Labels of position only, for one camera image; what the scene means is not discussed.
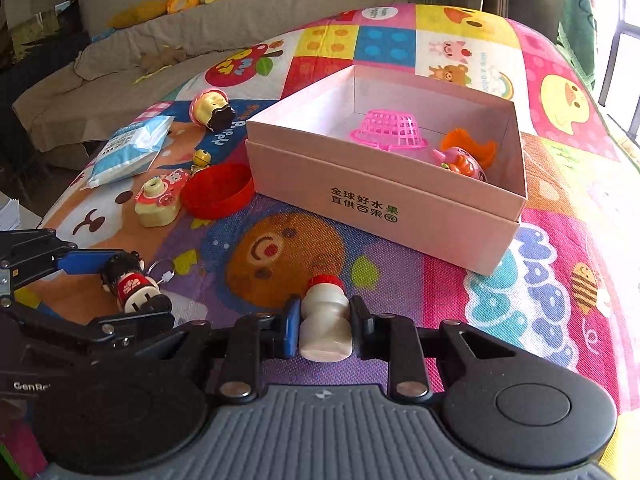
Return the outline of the black-haired doll figure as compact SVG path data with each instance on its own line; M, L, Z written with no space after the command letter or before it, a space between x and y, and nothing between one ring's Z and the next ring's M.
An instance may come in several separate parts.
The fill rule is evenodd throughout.
M126 314L170 312L170 299L160 285L145 271L137 252L118 252L100 270L102 286L115 298L119 310Z

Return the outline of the white yogurt bottle toy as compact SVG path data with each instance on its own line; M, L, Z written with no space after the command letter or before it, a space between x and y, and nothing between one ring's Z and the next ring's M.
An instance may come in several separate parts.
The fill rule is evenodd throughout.
M304 359L336 363L352 355L349 299L337 276L319 274L308 282L300 315L298 350Z

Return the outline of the toy camera keychain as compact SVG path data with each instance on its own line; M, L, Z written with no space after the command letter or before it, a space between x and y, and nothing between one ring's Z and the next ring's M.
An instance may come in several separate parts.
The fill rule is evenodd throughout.
M178 168L152 177L142 185L134 204L142 226L159 228L176 220L181 209L180 194L190 177L189 171Z

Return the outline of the blue white tissue pack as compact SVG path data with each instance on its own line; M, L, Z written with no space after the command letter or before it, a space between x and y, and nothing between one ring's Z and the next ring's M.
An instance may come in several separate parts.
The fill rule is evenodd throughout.
M83 190L143 174L163 149L172 116L157 115L118 129L94 159Z

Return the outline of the red round lid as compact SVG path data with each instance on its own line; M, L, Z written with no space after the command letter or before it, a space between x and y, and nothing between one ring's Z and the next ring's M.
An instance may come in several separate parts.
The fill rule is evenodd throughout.
M180 193L183 208L194 218L219 220L246 207L255 196L250 166L224 162L190 177Z

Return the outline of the pink pig toy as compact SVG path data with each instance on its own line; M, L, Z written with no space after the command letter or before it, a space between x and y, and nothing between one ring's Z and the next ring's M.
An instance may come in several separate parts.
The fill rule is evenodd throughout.
M480 163L463 148L453 146L443 151L434 148L432 154L436 164L444 169L482 182L487 181L485 171Z

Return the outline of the pink yellow cup toy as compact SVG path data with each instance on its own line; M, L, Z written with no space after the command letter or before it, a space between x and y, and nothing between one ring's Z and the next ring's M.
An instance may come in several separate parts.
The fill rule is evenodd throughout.
M190 104L191 122L221 133L231 127L235 118L228 96L219 89L210 88L198 94Z

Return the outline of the orange pumpkin toy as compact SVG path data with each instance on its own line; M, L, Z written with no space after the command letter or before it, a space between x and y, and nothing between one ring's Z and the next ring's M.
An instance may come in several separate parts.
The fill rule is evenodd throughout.
M498 143L488 140L485 143L475 141L463 128L455 128L447 132L440 141L440 149L462 148L475 158L483 170L490 168L498 154Z

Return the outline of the pink plastic basket toy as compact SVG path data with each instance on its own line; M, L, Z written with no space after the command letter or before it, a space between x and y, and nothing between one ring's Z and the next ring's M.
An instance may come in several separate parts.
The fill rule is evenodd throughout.
M396 110L369 110L349 136L357 144L386 152L422 150L428 145L413 114Z

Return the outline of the clear plastic wrapper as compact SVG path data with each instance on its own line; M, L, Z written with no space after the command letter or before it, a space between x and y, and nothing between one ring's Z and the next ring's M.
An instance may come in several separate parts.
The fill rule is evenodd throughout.
M175 318L175 326L207 318L208 309L205 304L168 290L164 291L164 295L171 301L171 314Z

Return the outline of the colourful cartoon play mat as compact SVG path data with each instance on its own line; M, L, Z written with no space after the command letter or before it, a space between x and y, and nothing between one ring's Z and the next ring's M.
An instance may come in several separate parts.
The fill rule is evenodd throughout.
M457 318L597 382L605 469L639 474L639 171L539 32L456 6L346 12L150 106L143 174L87 167L43 223L134 250L178 322L280 312L317 275L373 312Z

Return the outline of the pink cardboard box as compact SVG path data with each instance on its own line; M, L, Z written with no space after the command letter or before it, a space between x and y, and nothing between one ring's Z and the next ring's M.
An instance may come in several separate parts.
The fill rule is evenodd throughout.
M369 110L413 114L427 147L350 140ZM432 151L455 128L498 143L486 182L436 164ZM527 200L514 104L398 70L353 65L295 92L250 118L246 150L260 194L483 275L509 248Z

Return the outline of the beige sofa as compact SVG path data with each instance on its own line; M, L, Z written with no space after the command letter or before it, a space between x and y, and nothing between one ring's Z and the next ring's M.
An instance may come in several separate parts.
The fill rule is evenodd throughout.
M405 0L217 0L113 32L25 90L13 110L41 153L107 139L239 50L344 11Z

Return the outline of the small brown plush toy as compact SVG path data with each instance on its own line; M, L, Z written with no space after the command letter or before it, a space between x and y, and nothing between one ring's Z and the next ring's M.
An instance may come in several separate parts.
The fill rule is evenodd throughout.
M183 48L164 47L158 53L143 53L138 61L138 66L143 74L132 84L138 84L162 70L166 70L166 68L184 62L187 58L188 56Z

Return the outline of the green hanging towel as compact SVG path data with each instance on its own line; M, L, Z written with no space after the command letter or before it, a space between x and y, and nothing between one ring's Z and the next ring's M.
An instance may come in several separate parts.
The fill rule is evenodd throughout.
M556 44L589 88L596 82L597 20L594 0L562 0Z

